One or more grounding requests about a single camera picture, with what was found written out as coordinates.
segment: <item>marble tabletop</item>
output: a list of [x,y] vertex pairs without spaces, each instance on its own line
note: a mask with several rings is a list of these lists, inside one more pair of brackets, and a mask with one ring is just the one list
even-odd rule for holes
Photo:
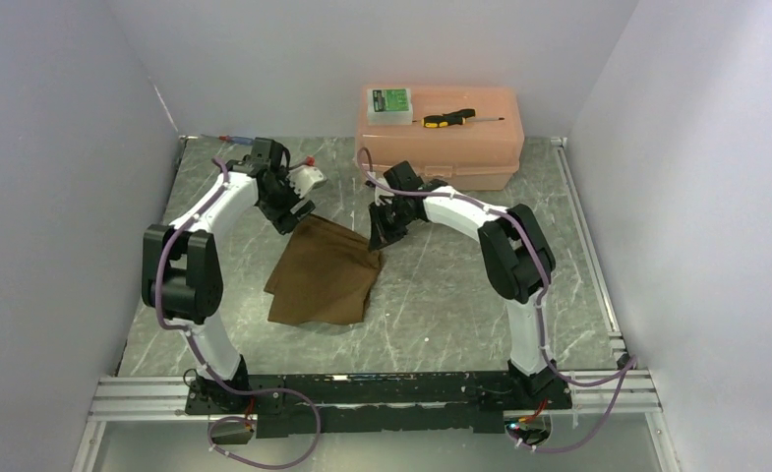
[[[316,158],[328,182],[310,196],[315,214],[368,237],[368,203],[353,163],[352,138],[277,138],[292,160]],[[248,147],[215,139],[189,140],[163,221],[186,211],[212,185],[211,164],[240,158]],[[571,209],[569,190],[548,139],[528,138],[521,167],[500,192],[469,192],[489,204],[533,208],[557,268],[548,300],[551,346],[560,368],[613,369],[596,285]],[[505,369],[510,335],[504,303],[491,288],[471,239],[435,225],[413,223],[384,249],[385,265],[362,323],[299,326],[267,321],[272,296],[264,285],[289,236],[280,236],[257,209],[217,240],[224,280],[220,314],[252,374],[439,372]],[[194,366],[186,343],[156,324],[142,302],[128,336],[120,376],[175,376]]]

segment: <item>brown fabric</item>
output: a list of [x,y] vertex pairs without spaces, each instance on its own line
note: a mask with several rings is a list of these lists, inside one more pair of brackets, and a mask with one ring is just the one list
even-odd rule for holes
[[360,323],[380,269],[380,251],[350,229],[310,215],[301,221],[264,287],[271,322]]

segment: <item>clear plastic container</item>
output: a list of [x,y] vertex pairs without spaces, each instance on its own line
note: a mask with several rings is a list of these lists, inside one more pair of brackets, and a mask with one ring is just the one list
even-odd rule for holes
[[[369,126],[368,89],[411,89],[417,123]],[[372,167],[382,173],[408,160],[424,180],[440,178],[458,190],[501,190],[518,170],[524,131],[515,92],[510,88],[371,85],[360,92],[356,149],[371,152]],[[445,128],[424,128],[420,120],[462,108],[476,118],[504,117]]]

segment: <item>screwdriver handle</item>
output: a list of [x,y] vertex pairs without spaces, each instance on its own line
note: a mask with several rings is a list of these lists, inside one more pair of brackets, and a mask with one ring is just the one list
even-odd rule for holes
[[421,124],[424,128],[443,128],[452,125],[463,125],[468,118],[475,116],[475,108],[463,108],[443,115],[424,116]]

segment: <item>toolbox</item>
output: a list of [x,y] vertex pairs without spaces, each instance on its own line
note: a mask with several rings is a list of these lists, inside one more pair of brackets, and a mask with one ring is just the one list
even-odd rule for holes
[[[370,125],[367,95],[371,89],[410,89],[414,122]],[[464,109],[474,109],[473,119],[479,121],[424,126],[424,118]],[[510,88],[372,85],[362,89],[355,149],[368,148],[377,173],[408,160],[427,181],[440,178],[457,190],[501,190],[518,170],[523,145],[518,103]]]

